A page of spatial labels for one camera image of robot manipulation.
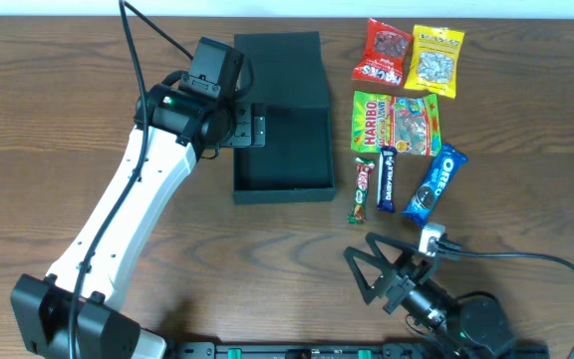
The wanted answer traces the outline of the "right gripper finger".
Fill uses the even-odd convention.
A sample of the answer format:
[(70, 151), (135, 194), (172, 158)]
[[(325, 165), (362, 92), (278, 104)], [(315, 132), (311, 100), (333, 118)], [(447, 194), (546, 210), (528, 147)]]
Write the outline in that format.
[[(419, 253), (417, 248), (409, 243), (393, 238), (388, 238), (374, 232), (368, 232), (365, 240), (377, 260), (393, 267), (402, 268), (406, 264), (412, 263), (413, 257)], [(381, 251), (379, 243), (399, 250), (401, 253), (398, 258), (395, 261), (390, 262)]]
[[(392, 265), (381, 254), (373, 255), (351, 246), (344, 250), (343, 255), (356, 280), (364, 302), (371, 304), (376, 297), (382, 298), (392, 279)], [(359, 268), (358, 260), (364, 261), (381, 272), (372, 284), (369, 283), (365, 274)]]

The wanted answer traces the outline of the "purple Dairy Milk bar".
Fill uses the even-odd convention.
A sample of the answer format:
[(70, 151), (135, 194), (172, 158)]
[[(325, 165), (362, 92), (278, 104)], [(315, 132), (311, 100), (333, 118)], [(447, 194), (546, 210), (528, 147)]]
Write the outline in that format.
[(390, 213), (395, 212), (393, 193), (396, 155), (395, 148), (382, 147), (379, 157), (377, 209)]

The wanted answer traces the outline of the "blue Oreo cookie pack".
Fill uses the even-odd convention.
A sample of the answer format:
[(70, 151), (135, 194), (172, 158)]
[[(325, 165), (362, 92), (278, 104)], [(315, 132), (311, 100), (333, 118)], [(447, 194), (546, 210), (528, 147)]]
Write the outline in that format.
[(422, 182), (411, 196), (403, 216), (419, 227), (426, 225), (443, 192), (467, 162), (468, 157), (464, 153), (450, 144), (443, 144)]

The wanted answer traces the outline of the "black gift box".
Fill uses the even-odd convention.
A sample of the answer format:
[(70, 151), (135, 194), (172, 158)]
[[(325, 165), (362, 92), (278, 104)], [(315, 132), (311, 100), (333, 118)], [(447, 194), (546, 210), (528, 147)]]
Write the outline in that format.
[(330, 201), (331, 104), (317, 32), (236, 34), (252, 64), (245, 100), (265, 106), (266, 143), (233, 152), (236, 204)]

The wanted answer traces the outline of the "green Haribo gummy bag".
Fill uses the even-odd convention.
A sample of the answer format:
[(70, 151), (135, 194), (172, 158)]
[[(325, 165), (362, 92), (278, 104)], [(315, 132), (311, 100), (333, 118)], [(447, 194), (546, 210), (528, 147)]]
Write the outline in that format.
[(408, 98), (356, 91), (351, 150), (374, 154), (382, 147), (435, 157), (442, 147), (437, 96)]

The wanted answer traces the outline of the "red snack bag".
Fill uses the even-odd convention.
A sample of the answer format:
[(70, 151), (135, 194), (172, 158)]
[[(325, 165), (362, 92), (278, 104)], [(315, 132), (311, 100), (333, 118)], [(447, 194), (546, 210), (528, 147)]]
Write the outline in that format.
[(363, 57), (353, 69), (352, 79), (401, 87), (413, 39), (409, 33), (370, 18)]

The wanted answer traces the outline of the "yellow seed snack bag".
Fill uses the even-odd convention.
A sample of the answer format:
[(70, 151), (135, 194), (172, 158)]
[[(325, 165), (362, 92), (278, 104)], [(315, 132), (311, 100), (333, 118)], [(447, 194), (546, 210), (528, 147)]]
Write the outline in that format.
[(457, 62), (465, 33), (444, 27), (416, 25), (413, 55), (405, 88), (456, 97)]

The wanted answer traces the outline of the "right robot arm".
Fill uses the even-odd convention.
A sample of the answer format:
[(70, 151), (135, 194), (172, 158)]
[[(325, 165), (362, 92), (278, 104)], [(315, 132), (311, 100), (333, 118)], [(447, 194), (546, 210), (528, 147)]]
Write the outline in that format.
[(507, 315), (496, 296), (473, 291), (453, 297), (432, 280), (444, 260), (457, 260), (451, 253), (459, 246), (440, 237), (426, 254), (406, 242), (370, 232), (370, 250), (349, 246), (344, 257), (363, 300), (383, 299), (391, 314), (404, 309), (430, 339), (447, 355), (457, 358), (502, 358), (516, 344)]

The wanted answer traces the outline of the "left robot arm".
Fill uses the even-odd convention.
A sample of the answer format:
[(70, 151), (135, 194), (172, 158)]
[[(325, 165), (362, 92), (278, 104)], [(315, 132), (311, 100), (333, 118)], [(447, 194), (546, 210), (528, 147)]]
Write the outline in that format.
[(262, 147), (265, 115), (236, 49), (201, 38), (187, 71), (143, 90), (122, 161), (82, 230), (44, 278), (20, 276), (11, 304), (27, 351), (44, 358), (170, 358), (170, 340), (121, 308), (144, 245), (204, 151)]

